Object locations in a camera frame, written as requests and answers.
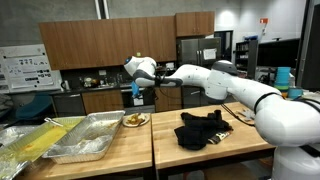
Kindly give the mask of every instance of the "black cloth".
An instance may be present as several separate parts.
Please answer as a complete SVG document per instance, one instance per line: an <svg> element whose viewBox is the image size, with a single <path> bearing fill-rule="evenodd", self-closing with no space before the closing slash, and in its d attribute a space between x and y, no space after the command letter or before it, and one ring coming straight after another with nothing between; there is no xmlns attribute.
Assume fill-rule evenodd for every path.
<svg viewBox="0 0 320 180"><path fill-rule="evenodd" d="M207 117L183 112L181 119L185 126L176 128L174 132L178 138L178 144L190 150L202 149L208 143L208 139L215 134L232 130L229 123L222 120L220 110L208 113Z"/></svg>

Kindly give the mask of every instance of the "monitor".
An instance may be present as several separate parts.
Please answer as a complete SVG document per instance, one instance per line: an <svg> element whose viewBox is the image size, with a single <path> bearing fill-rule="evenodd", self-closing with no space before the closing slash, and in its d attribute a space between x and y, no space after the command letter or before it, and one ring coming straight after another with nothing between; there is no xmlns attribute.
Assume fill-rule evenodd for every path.
<svg viewBox="0 0 320 180"><path fill-rule="evenodd" d="M300 38L260 43L257 66L296 68Z"/></svg>

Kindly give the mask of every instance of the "aluminum tray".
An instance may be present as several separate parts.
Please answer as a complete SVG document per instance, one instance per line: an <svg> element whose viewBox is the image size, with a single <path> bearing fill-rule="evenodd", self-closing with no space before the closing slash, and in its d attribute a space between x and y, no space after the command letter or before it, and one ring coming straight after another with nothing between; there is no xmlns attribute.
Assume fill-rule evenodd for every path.
<svg viewBox="0 0 320 180"><path fill-rule="evenodd" d="M20 139L22 136L29 134L38 126L12 126L0 131L0 144L7 146L8 144Z"/></svg>
<svg viewBox="0 0 320 180"><path fill-rule="evenodd" d="M118 131L124 114L125 111L89 114L88 118L55 143L42 157L51 158L58 164L101 159ZM97 140L101 140L99 145L95 144Z"/></svg>
<svg viewBox="0 0 320 180"><path fill-rule="evenodd" d="M85 119L85 116L77 116L77 117L65 117L65 118L53 118L55 121L65 125L66 127L70 127L75 124L80 124L80 122ZM21 137L19 140L16 140L4 148L0 149L0 162L3 164L10 165L10 172L1 172L1 176L5 177L14 177L23 169L35 169L41 164L41 155L49 148L43 149L42 151L38 151L38 158L32 159L30 161L19 162L16 159L17 156L21 156L21 149L26 145L30 144L40 136L44 135L49 129L53 128L55 125L49 122L43 123L42 125L35 128L29 134Z"/></svg>

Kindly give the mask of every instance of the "whiteboard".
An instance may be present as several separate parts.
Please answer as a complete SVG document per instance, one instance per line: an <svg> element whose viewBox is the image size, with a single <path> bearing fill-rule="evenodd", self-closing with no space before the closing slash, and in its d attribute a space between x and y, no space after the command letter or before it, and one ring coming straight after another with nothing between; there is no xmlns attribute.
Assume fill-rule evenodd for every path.
<svg viewBox="0 0 320 180"><path fill-rule="evenodd" d="M60 89L43 44L0 47L0 93Z"/></svg>

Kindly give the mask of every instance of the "wooden countertop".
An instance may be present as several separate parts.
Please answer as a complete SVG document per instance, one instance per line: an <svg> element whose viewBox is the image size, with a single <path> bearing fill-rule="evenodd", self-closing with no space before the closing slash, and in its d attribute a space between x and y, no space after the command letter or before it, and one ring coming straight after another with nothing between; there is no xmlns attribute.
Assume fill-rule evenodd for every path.
<svg viewBox="0 0 320 180"><path fill-rule="evenodd" d="M47 159L17 179L75 179L152 167L151 122L137 128L120 126L102 159L61 165Z"/></svg>
<svg viewBox="0 0 320 180"><path fill-rule="evenodd" d="M226 105L233 112L246 108L239 102ZM217 145L207 144L206 147L198 151L187 150L178 145L174 129L184 126L180 117L182 112L188 112L196 116L207 116L209 112L216 109L221 110L222 119L227 121L234 129L229 137L226 137ZM152 133L156 169L274 148L259 136L254 127L239 122L220 105L152 114Z"/></svg>

